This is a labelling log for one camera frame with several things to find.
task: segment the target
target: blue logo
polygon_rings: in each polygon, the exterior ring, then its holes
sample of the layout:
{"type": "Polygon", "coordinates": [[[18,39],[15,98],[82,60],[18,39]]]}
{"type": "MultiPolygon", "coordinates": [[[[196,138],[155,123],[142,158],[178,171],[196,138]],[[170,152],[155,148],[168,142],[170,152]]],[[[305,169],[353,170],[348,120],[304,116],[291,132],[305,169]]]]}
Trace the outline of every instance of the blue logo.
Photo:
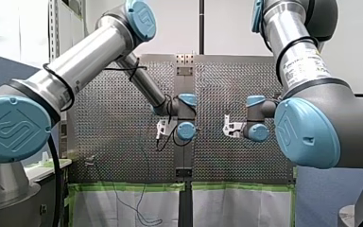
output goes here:
{"type": "Polygon", "coordinates": [[[147,30],[151,30],[155,27],[153,23],[153,18],[151,18],[151,15],[147,8],[141,8],[138,12],[138,19],[140,22],[147,27],[147,30]]]}
{"type": "Polygon", "coordinates": [[[0,117],[0,145],[17,152],[41,130],[21,111],[10,111],[0,117]]]}
{"type": "Polygon", "coordinates": [[[288,116],[284,117],[278,125],[278,134],[283,140],[285,146],[291,143],[291,136],[294,134],[294,129],[288,116]]]}

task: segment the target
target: vertical metal pole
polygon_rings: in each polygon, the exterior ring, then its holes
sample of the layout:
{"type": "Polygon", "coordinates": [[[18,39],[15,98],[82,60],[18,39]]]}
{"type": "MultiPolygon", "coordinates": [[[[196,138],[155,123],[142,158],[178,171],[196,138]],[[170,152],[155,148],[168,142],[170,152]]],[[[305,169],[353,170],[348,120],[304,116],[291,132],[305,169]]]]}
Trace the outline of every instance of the vertical metal pole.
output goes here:
{"type": "Polygon", "coordinates": [[[204,54],[204,2],[205,0],[199,0],[199,54],[204,54]]]}
{"type": "MultiPolygon", "coordinates": [[[[177,55],[177,71],[191,73],[176,73],[174,94],[195,93],[195,65],[193,55],[177,55]]],[[[190,110],[184,106],[178,109],[178,117],[190,118],[190,110]]],[[[183,141],[175,137],[177,143],[182,144],[183,141]]],[[[193,174],[193,145],[190,143],[184,147],[174,147],[175,151],[175,168],[177,181],[185,184],[185,188],[179,194],[179,227],[193,227],[193,191],[191,187],[193,174]]]]}

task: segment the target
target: perforated metal panel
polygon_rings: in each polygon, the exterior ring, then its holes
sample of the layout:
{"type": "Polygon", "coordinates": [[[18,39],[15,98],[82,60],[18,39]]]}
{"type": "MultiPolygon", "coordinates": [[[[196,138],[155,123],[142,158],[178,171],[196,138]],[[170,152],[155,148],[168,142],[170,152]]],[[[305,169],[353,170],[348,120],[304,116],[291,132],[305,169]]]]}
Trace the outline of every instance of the perforated metal panel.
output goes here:
{"type": "MultiPolygon", "coordinates": [[[[142,57],[141,65],[147,66],[164,93],[173,96],[174,56],[158,58],[142,57]]],[[[70,115],[74,131],[69,140],[77,155],[71,182],[174,182],[172,143],[156,151],[159,118],[124,73],[102,72],[78,94],[70,115]],[[96,167],[87,167],[84,161],[93,155],[96,167]]]]}
{"type": "Polygon", "coordinates": [[[280,151],[272,120],[265,143],[223,135],[224,114],[244,122],[247,96],[273,97],[282,90],[273,58],[196,56],[199,135],[194,150],[194,181],[292,183],[291,163],[280,151]]]}
{"type": "MultiPolygon", "coordinates": [[[[147,55],[141,63],[164,93],[173,96],[175,57],[147,55]]],[[[232,139],[222,132],[226,113],[232,121],[245,121],[247,96],[272,97],[281,91],[273,58],[195,56],[194,64],[199,102],[194,181],[292,183],[292,164],[279,150],[271,120],[266,122],[271,136],[263,144],[232,139]]],[[[123,73],[103,72],[78,95],[69,116],[69,149],[77,155],[70,171],[72,182],[175,181],[172,142],[160,153],[155,150],[159,118],[152,116],[145,98],[123,73]],[[84,164],[93,155],[99,172],[84,164]]]]}

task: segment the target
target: label sticker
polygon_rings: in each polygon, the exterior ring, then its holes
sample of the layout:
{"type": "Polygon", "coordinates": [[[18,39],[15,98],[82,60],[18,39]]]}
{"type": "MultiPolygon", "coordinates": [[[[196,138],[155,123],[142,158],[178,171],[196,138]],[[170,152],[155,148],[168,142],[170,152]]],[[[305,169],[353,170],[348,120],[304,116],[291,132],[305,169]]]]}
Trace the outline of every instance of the label sticker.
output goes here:
{"type": "Polygon", "coordinates": [[[287,86],[301,84],[308,80],[330,78],[331,74],[316,50],[309,50],[299,58],[283,66],[287,86]]]}

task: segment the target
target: blue joint cap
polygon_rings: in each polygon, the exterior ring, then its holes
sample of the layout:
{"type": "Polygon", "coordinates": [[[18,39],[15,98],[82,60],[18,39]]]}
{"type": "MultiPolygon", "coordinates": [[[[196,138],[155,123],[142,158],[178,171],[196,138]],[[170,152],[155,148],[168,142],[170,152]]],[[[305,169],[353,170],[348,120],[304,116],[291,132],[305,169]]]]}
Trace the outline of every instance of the blue joint cap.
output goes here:
{"type": "Polygon", "coordinates": [[[51,120],[37,102],[0,96],[0,163],[24,160],[40,151],[51,132],[51,120]]]}
{"type": "Polygon", "coordinates": [[[247,107],[252,107],[255,105],[259,105],[265,101],[266,101],[266,99],[264,96],[248,96],[246,105],[247,105],[247,107]]]}
{"type": "Polygon", "coordinates": [[[292,97],[278,105],[276,138],[285,156],[299,166],[335,167],[340,159],[337,133],[314,104],[292,97]]]}
{"type": "Polygon", "coordinates": [[[264,0],[256,0],[254,4],[254,9],[252,13],[251,20],[251,31],[254,33],[259,33],[261,23],[262,23],[262,8],[264,5],[264,0]]]}
{"type": "Polygon", "coordinates": [[[253,125],[249,129],[249,139],[254,142],[262,143],[266,141],[268,137],[269,137],[269,129],[267,126],[263,124],[253,125]]]}
{"type": "Polygon", "coordinates": [[[191,122],[182,122],[178,126],[178,137],[182,141],[189,141],[196,135],[197,129],[191,122]]]}
{"type": "Polygon", "coordinates": [[[197,106],[197,97],[194,94],[181,93],[179,94],[179,99],[181,99],[181,101],[185,102],[189,106],[197,106]]]}
{"type": "Polygon", "coordinates": [[[156,22],[149,5],[143,0],[128,0],[125,7],[126,17],[138,38],[143,42],[152,40],[156,34],[156,22]]]}

